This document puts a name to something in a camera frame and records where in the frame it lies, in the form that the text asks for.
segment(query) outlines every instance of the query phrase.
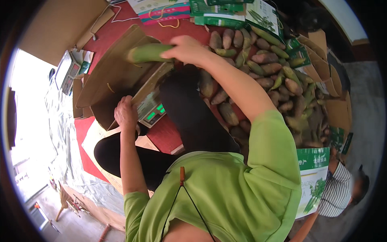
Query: striped shirt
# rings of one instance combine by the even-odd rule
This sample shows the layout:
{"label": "striped shirt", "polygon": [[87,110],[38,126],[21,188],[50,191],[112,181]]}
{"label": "striped shirt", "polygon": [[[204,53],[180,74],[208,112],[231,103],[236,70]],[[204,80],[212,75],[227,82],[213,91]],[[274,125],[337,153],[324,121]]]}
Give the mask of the striped shirt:
{"label": "striped shirt", "polygon": [[339,162],[333,176],[327,178],[319,204],[319,215],[326,217],[339,216],[351,199],[352,187],[351,173]]}

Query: person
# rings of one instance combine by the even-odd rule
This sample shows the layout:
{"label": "person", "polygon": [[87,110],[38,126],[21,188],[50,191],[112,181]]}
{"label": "person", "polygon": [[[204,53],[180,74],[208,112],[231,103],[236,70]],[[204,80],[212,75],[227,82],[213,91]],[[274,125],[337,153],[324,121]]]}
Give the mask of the person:
{"label": "person", "polygon": [[355,175],[351,175],[343,162],[340,162],[336,157],[337,150],[333,147],[330,151],[327,181],[318,210],[309,215],[300,230],[290,240],[291,242],[302,242],[318,215],[330,218],[337,217],[349,205],[357,205],[367,194],[370,178],[364,173],[363,165],[360,166]]}
{"label": "person", "polygon": [[[187,64],[160,85],[160,97],[187,153],[136,147],[137,112],[130,96],[114,111],[121,133],[94,149],[100,166],[122,179],[126,241],[283,241],[301,199],[301,176],[282,115],[254,79],[197,40],[178,36],[171,44],[175,47],[160,56]],[[198,67],[252,123],[247,165],[199,96]],[[151,199],[147,189],[154,191]]]}

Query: leg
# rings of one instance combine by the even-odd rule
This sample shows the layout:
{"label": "leg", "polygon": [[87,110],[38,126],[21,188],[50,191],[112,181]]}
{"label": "leg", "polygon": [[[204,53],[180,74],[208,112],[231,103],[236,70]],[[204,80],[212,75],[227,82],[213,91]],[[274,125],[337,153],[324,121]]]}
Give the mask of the leg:
{"label": "leg", "polygon": [[[166,170],[178,156],[136,146],[142,173],[149,190],[155,191]],[[100,140],[94,148],[94,157],[107,172],[121,177],[120,173],[120,133]]]}
{"label": "leg", "polygon": [[200,79],[197,67],[188,64],[165,80],[160,96],[168,117],[177,126],[187,151],[239,153],[238,144],[200,98]]}

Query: red carpet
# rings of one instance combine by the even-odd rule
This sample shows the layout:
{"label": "red carpet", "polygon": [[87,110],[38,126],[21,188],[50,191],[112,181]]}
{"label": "red carpet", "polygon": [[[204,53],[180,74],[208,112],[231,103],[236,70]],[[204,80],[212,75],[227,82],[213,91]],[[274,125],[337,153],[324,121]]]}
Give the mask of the red carpet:
{"label": "red carpet", "polygon": [[[122,10],[117,16],[116,20],[128,19],[137,17],[132,8],[127,2],[120,4]],[[97,40],[93,41],[90,39],[84,46],[84,50],[95,52],[94,58],[91,62],[89,74],[93,71],[97,62],[101,59],[107,49],[133,24],[138,24],[141,29],[150,36],[159,39],[162,43],[168,43],[172,37],[179,35],[190,35],[195,39],[199,40],[202,44],[206,45],[209,42],[210,33],[207,33],[203,26],[198,26],[190,23],[188,20],[180,19],[180,26],[178,28],[161,27],[158,24],[144,26],[139,19],[128,20],[125,22],[111,23],[111,19],[102,26],[96,33]],[[177,21],[166,21],[163,25],[176,26]],[[218,30],[220,33],[223,32],[224,28],[210,26],[211,30]],[[236,105],[233,105],[234,109],[240,119],[244,119],[245,116],[239,110]],[[217,118],[220,118],[217,112],[216,106],[211,107],[211,110],[215,113]],[[83,150],[81,144],[86,137],[87,131],[89,130],[94,117],[75,120],[75,128],[77,131],[77,141],[79,145],[80,155],[82,159],[83,168],[86,172],[105,180],[102,173],[95,167],[89,156]],[[164,153],[170,153],[182,144],[179,133],[176,130],[175,125],[171,122],[167,115],[165,115],[155,126],[153,126],[148,133],[148,138],[154,143],[154,145]]]}

